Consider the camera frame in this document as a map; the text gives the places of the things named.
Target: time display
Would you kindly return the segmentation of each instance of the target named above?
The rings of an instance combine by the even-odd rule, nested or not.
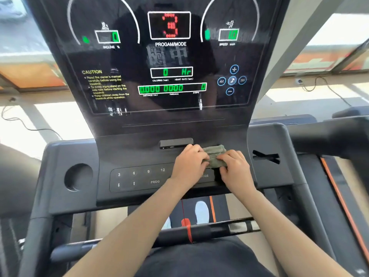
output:
[[[148,12],[152,40],[191,38],[191,12]]]
[[[175,92],[200,92],[206,91],[207,83],[183,83],[183,84],[160,84],[139,86],[140,95],[145,94],[168,94]]]

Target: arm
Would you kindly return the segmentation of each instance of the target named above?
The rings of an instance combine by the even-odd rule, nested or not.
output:
[[[199,145],[187,145],[165,184],[112,230],[65,277],[132,277],[178,201],[198,182],[209,162]]]
[[[256,220],[288,276],[352,277],[256,190],[240,151],[230,150],[218,158],[228,165],[220,169],[222,180]]]

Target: treadmill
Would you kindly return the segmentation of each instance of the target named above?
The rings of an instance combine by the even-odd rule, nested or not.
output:
[[[140,205],[191,143],[241,150],[256,187],[352,275],[366,276],[342,210],[328,212],[319,187],[311,192],[288,119],[250,125],[289,0],[27,1],[94,139],[47,145],[19,277],[64,275],[99,242],[70,243],[73,215]],[[219,170],[206,169],[183,201],[212,196],[219,209],[227,193]],[[328,214],[336,224],[322,222]],[[162,230],[154,247],[259,231],[253,222],[225,214]],[[353,243],[341,247],[333,227]]]

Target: green indicator light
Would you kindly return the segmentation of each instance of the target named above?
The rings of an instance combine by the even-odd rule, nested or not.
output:
[[[86,36],[82,37],[82,41],[85,43],[90,43],[90,40]]]
[[[119,42],[119,37],[118,37],[118,33],[117,32],[112,32],[111,33],[111,38],[113,39],[113,42]]]
[[[207,41],[210,40],[210,30],[209,29],[205,30],[205,40],[207,40]]]
[[[230,30],[228,34],[228,40],[236,40],[237,34],[238,34],[238,30]]]

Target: power outlet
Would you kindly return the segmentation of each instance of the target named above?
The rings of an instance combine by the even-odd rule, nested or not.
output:
[[[297,79],[295,80],[295,82],[296,82],[296,84],[298,84],[298,85],[302,85],[302,84],[303,84],[302,79],[299,79],[299,78],[297,78]]]

